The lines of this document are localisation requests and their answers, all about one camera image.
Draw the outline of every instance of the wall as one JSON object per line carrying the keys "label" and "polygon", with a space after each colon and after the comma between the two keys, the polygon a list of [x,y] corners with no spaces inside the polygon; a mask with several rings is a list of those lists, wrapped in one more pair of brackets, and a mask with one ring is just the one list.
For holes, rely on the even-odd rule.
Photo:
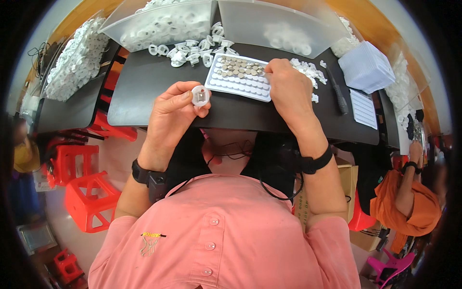
{"label": "wall", "polygon": [[82,2],[82,0],[57,0],[35,28],[14,72],[6,107],[6,111],[9,114],[15,113],[19,95],[24,87],[27,75],[30,72],[31,57],[27,55],[27,52],[34,47],[38,48],[42,42],[45,42],[61,21],[80,4],[80,2]]}

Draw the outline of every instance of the orange clothing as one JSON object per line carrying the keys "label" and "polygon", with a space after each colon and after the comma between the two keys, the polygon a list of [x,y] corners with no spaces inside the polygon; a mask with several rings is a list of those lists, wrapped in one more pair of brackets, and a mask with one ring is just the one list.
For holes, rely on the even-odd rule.
{"label": "orange clothing", "polygon": [[387,228],[396,230],[400,244],[406,243],[407,236],[423,236],[430,233],[441,217],[441,208],[437,196],[419,182],[413,181],[414,208],[409,219],[398,211],[395,205],[396,194],[402,176],[396,171],[389,171],[385,179],[375,188],[376,198],[371,199],[371,216]]}

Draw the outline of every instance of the screwdriver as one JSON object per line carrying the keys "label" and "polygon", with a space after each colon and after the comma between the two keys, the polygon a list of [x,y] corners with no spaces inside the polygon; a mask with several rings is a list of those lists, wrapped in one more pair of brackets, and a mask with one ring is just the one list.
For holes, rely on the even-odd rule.
{"label": "screwdriver", "polygon": [[332,81],[332,86],[334,87],[335,95],[337,96],[337,103],[339,105],[340,112],[342,114],[347,114],[348,113],[348,105],[347,105],[347,101],[343,97],[342,91],[340,90],[340,86],[335,81],[334,76],[332,75],[332,72],[330,72],[329,66],[327,66],[327,65],[326,65],[326,70],[327,70],[327,75],[329,76],[330,80]]}

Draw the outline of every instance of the black table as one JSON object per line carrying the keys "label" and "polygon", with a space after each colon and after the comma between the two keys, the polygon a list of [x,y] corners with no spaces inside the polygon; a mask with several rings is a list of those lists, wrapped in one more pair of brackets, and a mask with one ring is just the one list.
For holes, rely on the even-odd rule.
{"label": "black table", "polygon": [[109,105],[102,101],[100,96],[102,93],[112,93],[112,91],[105,91],[103,84],[106,81],[114,60],[118,58],[117,53],[120,48],[119,44],[113,40],[109,40],[101,63],[110,62],[110,64],[101,67],[98,76],[80,88],[68,101],[41,99],[37,110],[34,131],[44,133],[87,128],[95,121],[98,107],[108,110]]}
{"label": "black table", "polygon": [[[377,145],[379,132],[355,122],[345,85],[343,72],[337,58],[328,49],[316,59],[308,59],[289,52],[248,44],[234,44],[233,49],[241,55],[262,61],[273,58],[298,58],[319,65],[324,60],[331,69],[348,104],[349,113],[341,115],[334,97],[331,81],[324,85],[318,81],[319,103],[313,103],[326,137],[341,141],[362,142]],[[170,58],[152,56],[147,50],[130,53],[117,82],[108,112],[108,122],[114,126],[146,126],[154,99],[176,81],[196,80],[204,83],[208,68],[202,63],[191,67],[189,62],[179,68],[170,65]],[[205,118],[196,118],[193,126],[202,128],[243,129],[254,131],[289,132],[284,120],[277,113],[272,102],[264,103],[223,92],[212,92],[212,108]]]}

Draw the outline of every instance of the shirt button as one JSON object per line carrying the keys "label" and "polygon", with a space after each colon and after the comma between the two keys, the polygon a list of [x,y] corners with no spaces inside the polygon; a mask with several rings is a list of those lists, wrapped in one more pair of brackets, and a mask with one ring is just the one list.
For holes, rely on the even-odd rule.
{"label": "shirt button", "polygon": [[212,219],[210,219],[210,224],[211,224],[212,226],[218,225],[218,223],[219,223],[219,221],[218,221],[217,218],[212,218]]}
{"label": "shirt button", "polygon": [[207,250],[213,250],[213,249],[215,249],[215,243],[213,243],[213,242],[207,242],[207,243],[205,243],[205,248],[206,248]]}
{"label": "shirt button", "polygon": [[212,274],[212,269],[210,268],[204,268],[202,270],[202,274],[205,275],[205,276],[210,276]]}

